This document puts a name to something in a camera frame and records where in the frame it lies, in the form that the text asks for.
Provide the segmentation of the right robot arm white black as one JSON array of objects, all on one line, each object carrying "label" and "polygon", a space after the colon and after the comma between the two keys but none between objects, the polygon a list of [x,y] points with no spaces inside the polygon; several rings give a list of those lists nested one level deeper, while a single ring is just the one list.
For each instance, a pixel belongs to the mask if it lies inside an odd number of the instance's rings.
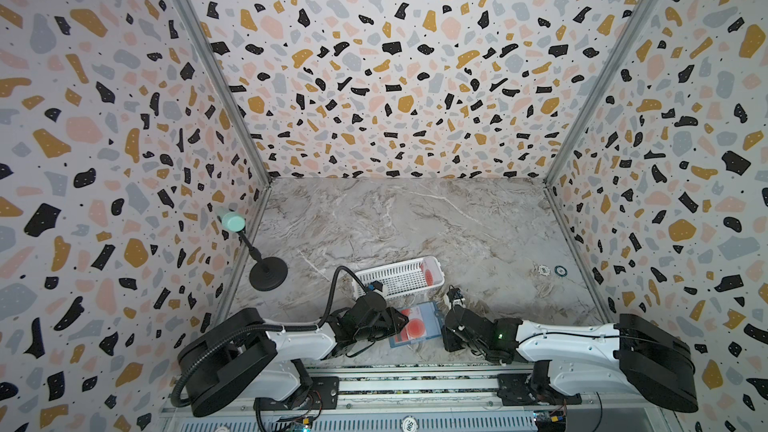
[{"label": "right robot arm white black", "polygon": [[454,303],[444,322],[444,345],[498,365],[531,364],[517,384],[504,378],[499,395],[511,403],[555,406],[582,394],[631,394],[666,410],[698,411],[695,366],[682,340],[634,314],[615,323],[555,326],[520,318],[490,320]]}]

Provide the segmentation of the white plastic basket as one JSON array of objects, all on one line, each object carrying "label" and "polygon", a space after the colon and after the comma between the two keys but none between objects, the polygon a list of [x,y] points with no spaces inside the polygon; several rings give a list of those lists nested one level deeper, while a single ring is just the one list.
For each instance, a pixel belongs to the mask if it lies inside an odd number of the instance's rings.
[{"label": "white plastic basket", "polygon": [[366,286],[373,281],[382,282],[386,286],[386,294],[384,297],[387,299],[418,294],[442,287],[444,284],[432,288],[426,286],[421,270],[421,264],[425,258],[436,259],[434,256],[425,256],[381,265],[361,270],[356,273],[356,276],[361,279]]}]

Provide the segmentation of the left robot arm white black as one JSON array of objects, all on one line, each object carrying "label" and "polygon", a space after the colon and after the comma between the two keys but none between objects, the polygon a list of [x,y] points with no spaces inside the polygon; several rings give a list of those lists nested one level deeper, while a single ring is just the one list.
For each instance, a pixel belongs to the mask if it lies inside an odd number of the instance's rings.
[{"label": "left robot arm white black", "polygon": [[291,410],[320,397],[304,362],[346,355],[360,342],[371,345],[401,333],[407,315],[369,290],[351,307],[327,303],[318,322],[280,324],[247,308],[186,346],[178,355],[181,375],[170,402],[195,417],[212,415],[250,393],[256,406]]}]

